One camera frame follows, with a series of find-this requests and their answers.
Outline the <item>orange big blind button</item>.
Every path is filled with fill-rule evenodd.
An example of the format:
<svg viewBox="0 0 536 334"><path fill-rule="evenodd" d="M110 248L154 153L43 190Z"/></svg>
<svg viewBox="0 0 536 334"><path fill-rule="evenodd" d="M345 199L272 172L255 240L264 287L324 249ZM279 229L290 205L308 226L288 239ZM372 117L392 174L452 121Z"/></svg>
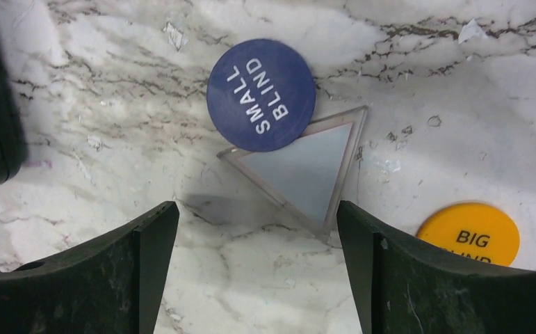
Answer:
<svg viewBox="0 0 536 334"><path fill-rule="evenodd" d="M521 245L515 222L500 209L461 202L429 216L416 236L445 251L472 260L510 266Z"/></svg>

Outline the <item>blue small blind button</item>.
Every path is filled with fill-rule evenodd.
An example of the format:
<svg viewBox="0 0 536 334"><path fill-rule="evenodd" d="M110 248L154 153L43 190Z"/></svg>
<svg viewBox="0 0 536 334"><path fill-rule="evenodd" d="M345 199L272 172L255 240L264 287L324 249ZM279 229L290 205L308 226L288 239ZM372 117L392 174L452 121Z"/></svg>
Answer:
<svg viewBox="0 0 536 334"><path fill-rule="evenodd" d="M308 127L316 84L296 50L277 40L252 39L228 49L213 66L206 104L214 126L232 145L271 152Z"/></svg>

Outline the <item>clear triangle card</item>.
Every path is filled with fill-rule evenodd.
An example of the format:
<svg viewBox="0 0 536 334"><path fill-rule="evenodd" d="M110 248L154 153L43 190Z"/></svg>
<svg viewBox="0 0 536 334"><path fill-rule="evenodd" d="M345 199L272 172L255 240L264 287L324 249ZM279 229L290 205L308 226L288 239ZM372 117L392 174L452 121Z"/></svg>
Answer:
<svg viewBox="0 0 536 334"><path fill-rule="evenodd" d="M318 239L327 241L336 226L343 185L368 112L363 105L314 120L298 139L272 152L230 148L217 157Z"/></svg>

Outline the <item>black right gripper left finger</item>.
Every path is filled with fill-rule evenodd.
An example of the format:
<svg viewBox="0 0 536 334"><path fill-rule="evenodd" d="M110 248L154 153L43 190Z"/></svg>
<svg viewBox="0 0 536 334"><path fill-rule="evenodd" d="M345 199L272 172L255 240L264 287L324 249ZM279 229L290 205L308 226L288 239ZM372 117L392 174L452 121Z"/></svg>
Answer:
<svg viewBox="0 0 536 334"><path fill-rule="evenodd" d="M179 209L160 205L101 236L0 271L0 333L152 333Z"/></svg>

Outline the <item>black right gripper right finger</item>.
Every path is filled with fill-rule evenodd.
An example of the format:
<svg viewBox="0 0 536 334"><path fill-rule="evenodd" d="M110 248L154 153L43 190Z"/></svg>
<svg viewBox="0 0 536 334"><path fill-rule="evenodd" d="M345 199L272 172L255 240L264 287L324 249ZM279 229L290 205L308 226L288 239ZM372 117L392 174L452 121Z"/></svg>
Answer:
<svg viewBox="0 0 536 334"><path fill-rule="evenodd" d="M536 271L450 253L349 201L336 219L363 333L536 333Z"/></svg>

